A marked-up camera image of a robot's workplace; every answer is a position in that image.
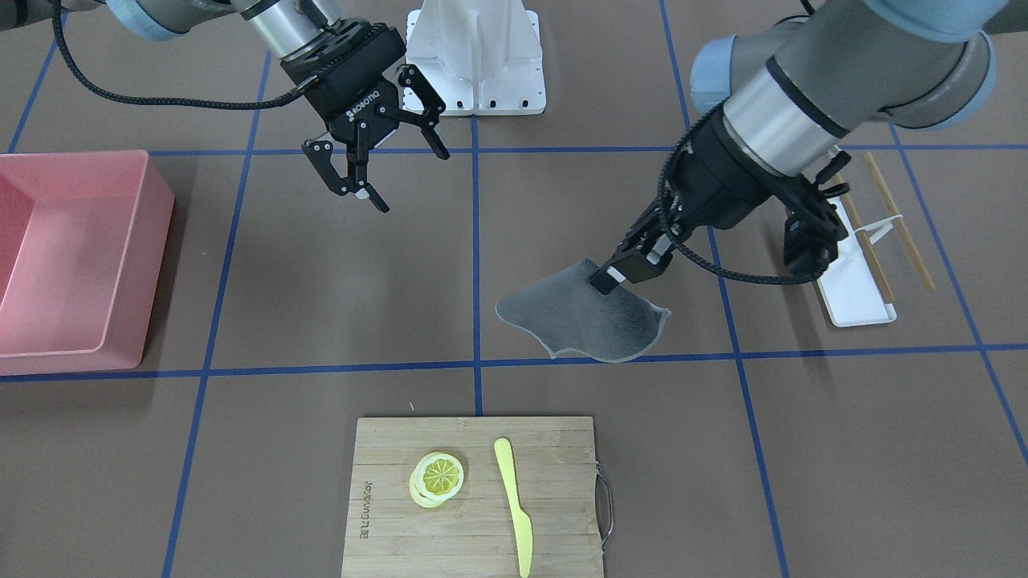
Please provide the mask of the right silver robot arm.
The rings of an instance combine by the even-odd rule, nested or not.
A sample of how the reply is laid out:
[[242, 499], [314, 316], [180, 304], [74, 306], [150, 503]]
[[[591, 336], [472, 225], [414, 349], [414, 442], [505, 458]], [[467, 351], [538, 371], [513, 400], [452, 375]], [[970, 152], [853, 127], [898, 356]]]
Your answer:
[[135, 106], [258, 111], [304, 100], [324, 129], [301, 149], [324, 185], [337, 195], [370, 201], [389, 212], [373, 186], [370, 154], [402, 124], [421, 132], [440, 160], [451, 156], [438, 128], [447, 110], [414, 63], [406, 62], [400, 30], [383, 22], [345, 16], [335, 1], [102, 1], [136, 36], [161, 43], [181, 38], [216, 19], [238, 19], [255, 34], [289, 78], [289, 91], [263, 101], [210, 101], [184, 96], [128, 96], [100, 88], [73, 59], [63, 29], [72, 12], [93, 1], [44, 1], [56, 48], [80, 83], [107, 101]]

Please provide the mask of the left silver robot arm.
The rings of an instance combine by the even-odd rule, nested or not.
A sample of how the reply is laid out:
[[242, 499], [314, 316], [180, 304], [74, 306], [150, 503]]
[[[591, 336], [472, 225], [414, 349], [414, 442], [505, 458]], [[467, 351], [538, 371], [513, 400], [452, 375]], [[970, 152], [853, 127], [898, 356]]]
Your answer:
[[[1026, 29], [1024, 1], [827, 1], [740, 47], [717, 47], [727, 95], [664, 162], [655, 200], [588, 278], [609, 294], [658, 277], [678, 251], [748, 284], [807, 284], [846, 237], [827, 186], [851, 159], [836, 145], [862, 122], [943, 128], [984, 103], [997, 76], [992, 34]], [[764, 201], [790, 209], [785, 277], [726, 270], [689, 250], [697, 228], [734, 227]]]

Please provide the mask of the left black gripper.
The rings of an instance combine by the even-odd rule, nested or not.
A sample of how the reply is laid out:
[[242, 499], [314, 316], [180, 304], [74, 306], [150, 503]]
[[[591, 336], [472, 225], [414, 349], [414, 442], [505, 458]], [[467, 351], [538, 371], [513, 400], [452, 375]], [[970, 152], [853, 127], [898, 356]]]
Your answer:
[[781, 200], [785, 179], [764, 169], [732, 138], [722, 120], [699, 120], [676, 143], [658, 176], [656, 197], [614, 250], [614, 265], [588, 283], [610, 294], [628, 279], [640, 284], [663, 275], [673, 253], [709, 266], [687, 246], [697, 228], [729, 230], [765, 201]]

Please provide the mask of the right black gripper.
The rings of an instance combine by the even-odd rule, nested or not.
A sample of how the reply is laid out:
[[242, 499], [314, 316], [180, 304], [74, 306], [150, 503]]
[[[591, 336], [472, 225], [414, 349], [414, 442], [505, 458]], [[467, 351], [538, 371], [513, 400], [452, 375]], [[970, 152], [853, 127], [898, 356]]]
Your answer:
[[[386, 80], [386, 69], [406, 52], [395, 26], [368, 21], [337, 21], [319, 30], [313, 41], [280, 61], [287, 77], [296, 85], [316, 78], [304, 96], [324, 125], [345, 148], [346, 174], [332, 164], [337, 143], [329, 134], [302, 143], [304, 155], [326, 186], [337, 195], [368, 200], [379, 212], [390, 206], [370, 183], [369, 153], [397, 131], [400, 124], [421, 129], [423, 139], [439, 160], [451, 153], [437, 129], [447, 104], [434, 91], [414, 63], [397, 69], [397, 84], [414, 93], [423, 112], [400, 109], [396, 87]], [[386, 105], [386, 117], [376, 110]]]

